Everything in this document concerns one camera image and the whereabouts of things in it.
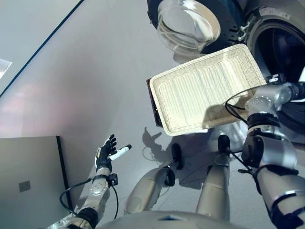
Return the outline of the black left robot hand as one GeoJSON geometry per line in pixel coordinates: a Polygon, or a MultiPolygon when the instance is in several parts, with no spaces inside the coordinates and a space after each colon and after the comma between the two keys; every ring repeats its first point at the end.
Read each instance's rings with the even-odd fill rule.
{"type": "Polygon", "coordinates": [[[112,171],[112,161],[118,159],[132,148],[132,146],[128,144],[120,149],[116,149],[116,145],[116,137],[112,134],[105,140],[104,144],[97,149],[94,158],[96,171],[103,167],[112,171]]]}

